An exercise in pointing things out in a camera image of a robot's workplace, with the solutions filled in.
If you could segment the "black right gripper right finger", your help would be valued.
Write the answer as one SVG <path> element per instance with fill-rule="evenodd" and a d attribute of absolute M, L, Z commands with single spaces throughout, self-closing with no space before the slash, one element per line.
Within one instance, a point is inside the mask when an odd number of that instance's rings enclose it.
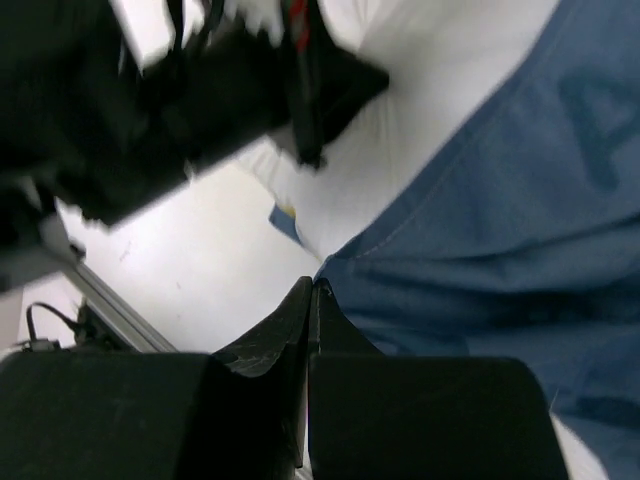
<path fill-rule="evenodd" d="M 564 479 L 542 390 L 520 361 L 387 356 L 329 283 L 309 309 L 308 441 L 317 479 Z"/>

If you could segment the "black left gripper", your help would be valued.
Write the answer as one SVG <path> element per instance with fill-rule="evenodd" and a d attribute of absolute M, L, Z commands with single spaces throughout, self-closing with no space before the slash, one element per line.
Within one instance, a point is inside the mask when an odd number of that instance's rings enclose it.
<path fill-rule="evenodd" d="M 1 184 L 32 179 L 84 216 L 115 224 L 263 137 L 314 169 L 323 150 L 389 85 L 336 44 L 314 1 L 280 1 L 273 24 L 204 3 L 139 67 L 108 1 L 1 5 Z"/>

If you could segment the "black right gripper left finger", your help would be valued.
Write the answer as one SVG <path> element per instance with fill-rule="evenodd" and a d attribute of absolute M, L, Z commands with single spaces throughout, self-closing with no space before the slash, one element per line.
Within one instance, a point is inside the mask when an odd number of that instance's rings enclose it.
<path fill-rule="evenodd" d="M 292 478 L 311 297 L 311 279 L 299 279 L 213 354 L 29 342 L 1 362 L 2 477 Z"/>

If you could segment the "blue cartoon print pillowcase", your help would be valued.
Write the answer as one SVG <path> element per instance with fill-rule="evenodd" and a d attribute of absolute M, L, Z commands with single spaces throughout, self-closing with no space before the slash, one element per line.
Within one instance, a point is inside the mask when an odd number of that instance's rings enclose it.
<path fill-rule="evenodd" d="M 571 473 L 639 475 L 639 5 L 552 1 L 504 82 L 322 261 L 388 354 L 510 356 Z"/>

